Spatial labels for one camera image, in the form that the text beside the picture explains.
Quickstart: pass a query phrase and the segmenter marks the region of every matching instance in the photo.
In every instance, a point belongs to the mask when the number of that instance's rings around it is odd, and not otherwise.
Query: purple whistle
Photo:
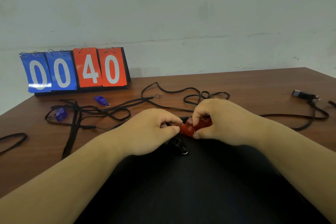
[[[66,117],[67,117],[67,112],[65,111],[65,109],[63,107],[59,108],[55,113],[55,118],[58,122],[61,122]]]
[[[95,101],[97,101],[97,103],[100,104],[100,105],[104,105],[104,106],[106,106],[106,107],[111,106],[111,105],[109,104],[109,102],[108,102],[105,98],[103,98],[102,96],[95,96],[93,99],[94,99]]]

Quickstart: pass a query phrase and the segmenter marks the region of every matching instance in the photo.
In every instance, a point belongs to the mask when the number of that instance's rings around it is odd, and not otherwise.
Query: person
[[[331,223],[336,223],[335,152],[228,100],[203,100],[192,115],[194,125],[205,114],[213,124],[196,131],[195,139],[257,148]],[[0,199],[1,223],[73,223],[123,158],[154,151],[179,132],[178,126],[165,123],[181,122],[168,111],[148,109],[97,136]]]

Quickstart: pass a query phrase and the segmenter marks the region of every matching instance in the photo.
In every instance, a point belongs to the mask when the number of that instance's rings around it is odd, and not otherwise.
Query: white wall
[[[336,77],[336,0],[0,0],[0,113],[18,53],[121,47],[132,77],[306,66]]]

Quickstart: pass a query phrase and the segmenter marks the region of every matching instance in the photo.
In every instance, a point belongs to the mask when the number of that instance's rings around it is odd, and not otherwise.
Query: black surface
[[[52,90],[50,92],[37,92],[37,93],[34,93],[34,95],[37,96],[37,97],[41,97],[41,96],[71,94],[71,93],[85,93],[85,92],[129,89],[129,85],[130,85],[130,82],[131,82],[131,76],[129,74],[124,48],[123,47],[118,47],[118,48],[121,48],[121,53],[122,53],[122,56],[123,56],[127,85],[125,85],[125,86],[111,86],[111,87],[103,87],[103,86],[80,87],[79,80],[78,80],[77,69],[76,69],[76,64],[75,64],[75,59],[74,59],[74,52],[73,51],[65,51],[65,52],[70,52],[71,57],[72,57],[73,65],[75,66],[75,76],[76,76],[76,82],[77,82],[77,89],[76,90]],[[98,57],[99,69],[100,69],[100,71],[102,71],[102,66],[100,65],[100,59],[99,59],[99,55],[98,55],[98,49],[96,49],[96,53],[97,53],[97,57]]]
[[[124,159],[76,223],[329,223],[257,150],[183,141]]]

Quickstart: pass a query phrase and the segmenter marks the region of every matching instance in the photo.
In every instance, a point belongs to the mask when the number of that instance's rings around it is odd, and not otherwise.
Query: wooden table
[[[230,100],[255,114],[292,113],[311,115],[312,110],[304,100],[291,97],[293,90],[311,92],[321,96],[318,107],[330,113],[330,119],[315,121],[311,127],[301,133],[321,145],[336,151],[336,109],[328,100],[336,101],[336,79],[308,68],[288,68],[257,70],[228,73],[194,74],[133,78],[128,90],[116,90],[103,93],[68,94],[27,99],[10,111],[0,116],[0,137],[25,132],[29,139],[23,145],[0,156],[0,197],[26,183],[61,160],[61,154],[69,136],[70,127],[48,124],[44,116],[50,106],[59,104],[58,99],[74,98],[79,105],[97,105],[93,100],[96,95],[103,95],[112,106],[140,97],[143,88],[158,82],[166,90],[180,90],[195,87],[210,93],[226,91]],[[192,91],[179,94],[166,94],[156,86],[146,91],[145,96],[161,94],[156,103],[165,106],[194,109],[195,106],[183,103],[183,97]],[[149,103],[130,108],[132,115],[152,108]],[[178,116],[190,113],[171,111]],[[276,118],[277,121],[299,127],[305,120]],[[109,128],[117,122],[110,118],[88,118],[83,124],[95,124],[100,128]],[[73,152],[103,133],[99,129],[80,129]],[[0,151],[12,145],[18,139],[9,139],[0,143]]]

